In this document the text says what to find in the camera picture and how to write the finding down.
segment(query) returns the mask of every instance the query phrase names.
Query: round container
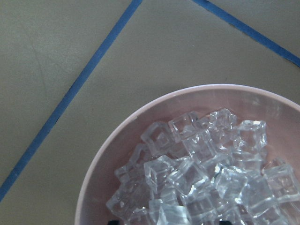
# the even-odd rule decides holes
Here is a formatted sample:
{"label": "round container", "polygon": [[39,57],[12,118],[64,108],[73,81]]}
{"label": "round container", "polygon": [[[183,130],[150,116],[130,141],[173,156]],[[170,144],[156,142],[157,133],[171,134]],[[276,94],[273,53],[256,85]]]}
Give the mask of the round container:
{"label": "round container", "polygon": [[104,142],[83,181],[77,203],[75,225],[106,225],[116,219],[105,203],[120,183],[115,169],[124,165],[141,133],[151,123],[169,121],[183,113],[203,116],[222,108],[242,120],[267,123],[268,159],[276,156],[290,163],[300,180],[300,106],[274,93],[232,84],[186,88],[164,95],[143,106],[122,122]]}

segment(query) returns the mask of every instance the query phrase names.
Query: bowl rim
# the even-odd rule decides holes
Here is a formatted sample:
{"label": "bowl rim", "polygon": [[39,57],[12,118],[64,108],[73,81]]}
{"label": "bowl rim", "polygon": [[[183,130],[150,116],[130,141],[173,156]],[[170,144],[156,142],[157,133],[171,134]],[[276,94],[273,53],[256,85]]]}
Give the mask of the bowl rim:
{"label": "bowl rim", "polygon": [[138,110],[136,110],[134,113],[132,113],[130,116],[128,116],[120,125],[118,125],[114,131],[108,136],[108,138],[104,141],[98,152],[96,153],[95,157],[93,158],[82,183],[79,197],[77,200],[77,205],[76,205],[76,211],[75,211],[75,225],[80,225],[80,218],[81,218],[81,212],[82,212],[82,206],[83,206],[83,200],[85,196],[85,192],[88,186],[88,183],[90,181],[91,175],[94,171],[94,168],[97,164],[97,161],[101,157],[102,153],[104,150],[107,148],[111,140],[114,139],[114,137],[125,127],[127,124],[129,124],[131,121],[135,120],[140,114],[142,114],[144,111],[148,110],[149,108],[153,107],[156,104],[159,104],[163,101],[166,101],[170,98],[173,98],[178,95],[184,95],[186,93],[190,92],[195,92],[195,91],[202,91],[202,90],[242,90],[242,91],[248,91],[252,92],[255,94],[260,94],[272,99],[275,99],[279,102],[282,102],[283,104],[286,104],[290,106],[291,108],[294,108],[297,111],[300,111],[300,105],[296,104],[295,102],[280,96],[278,94],[272,93],[267,90],[263,90],[260,88],[255,88],[255,87],[250,87],[250,86],[245,86],[245,85],[238,85],[238,84],[206,84],[206,85],[199,85],[199,86],[193,86],[193,87],[188,87],[184,88],[181,90],[176,90],[173,92],[170,92],[168,94],[165,94],[161,97],[158,97],[146,105],[142,106]]}

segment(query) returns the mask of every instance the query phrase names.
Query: tabletop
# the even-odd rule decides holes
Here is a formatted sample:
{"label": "tabletop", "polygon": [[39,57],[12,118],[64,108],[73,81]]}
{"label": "tabletop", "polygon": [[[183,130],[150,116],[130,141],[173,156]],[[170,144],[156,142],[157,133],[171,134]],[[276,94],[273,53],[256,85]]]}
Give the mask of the tabletop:
{"label": "tabletop", "polygon": [[73,224],[109,134],[175,90],[233,83],[300,104],[300,1],[0,3],[0,224]]}

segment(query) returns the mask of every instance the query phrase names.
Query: pink bowl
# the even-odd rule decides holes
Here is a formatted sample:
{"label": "pink bowl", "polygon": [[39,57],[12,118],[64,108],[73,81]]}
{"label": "pink bowl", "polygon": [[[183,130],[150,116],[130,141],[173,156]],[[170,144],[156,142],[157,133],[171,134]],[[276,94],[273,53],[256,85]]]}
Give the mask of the pink bowl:
{"label": "pink bowl", "polygon": [[169,121],[195,110],[206,115],[228,108],[238,118],[267,122],[268,158],[282,157],[300,179],[300,106],[274,93],[232,84],[186,88],[164,95],[143,106],[122,122],[104,142],[83,181],[75,225],[106,225],[116,219],[105,203],[120,183],[113,171],[124,165],[140,134],[152,122]]}

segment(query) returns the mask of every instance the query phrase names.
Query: blue line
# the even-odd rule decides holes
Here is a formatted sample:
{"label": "blue line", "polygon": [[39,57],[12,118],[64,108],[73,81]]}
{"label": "blue line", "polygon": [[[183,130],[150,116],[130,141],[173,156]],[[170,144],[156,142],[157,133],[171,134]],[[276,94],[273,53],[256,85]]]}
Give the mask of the blue line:
{"label": "blue line", "polygon": [[49,119],[43,125],[37,136],[33,139],[32,143],[26,149],[22,157],[19,159],[13,170],[10,172],[6,180],[0,187],[0,202],[12,187],[22,170],[28,164],[34,153],[37,151],[43,140],[47,137],[51,129],[54,127],[57,120],[64,113],[70,102],[73,100],[79,89],[83,86],[84,82],[88,79],[92,71],[95,69],[97,64],[100,62],[106,51],[112,45],[114,40],[120,34],[126,23],[129,21],[133,13],[141,4],[142,0],[132,0],[123,15],[120,17],[118,22],[115,24],[113,29],[107,35],[101,46],[97,49],[95,54],[92,56],[88,64],[85,66],[83,71],[80,73],[78,78],[75,80],[71,88],[67,91],[61,102],[57,105],[55,110],[50,115]]}
{"label": "blue line", "polygon": [[248,25],[244,24],[242,21],[238,20],[237,18],[233,17],[229,13],[225,12],[218,6],[214,5],[213,3],[207,0],[193,0],[198,5],[202,6],[203,8],[207,9],[208,11],[212,12],[214,15],[220,17],[221,19],[225,20],[229,24],[235,26],[240,31],[246,33],[251,38],[256,40],[257,42],[261,43],[265,47],[271,49],[278,55],[282,56],[283,58],[291,61],[292,63],[296,64],[300,67],[300,58],[289,52],[288,50],[284,49],[283,47],[276,44],[274,41],[271,41],[261,33],[257,32],[253,28],[249,27]]}

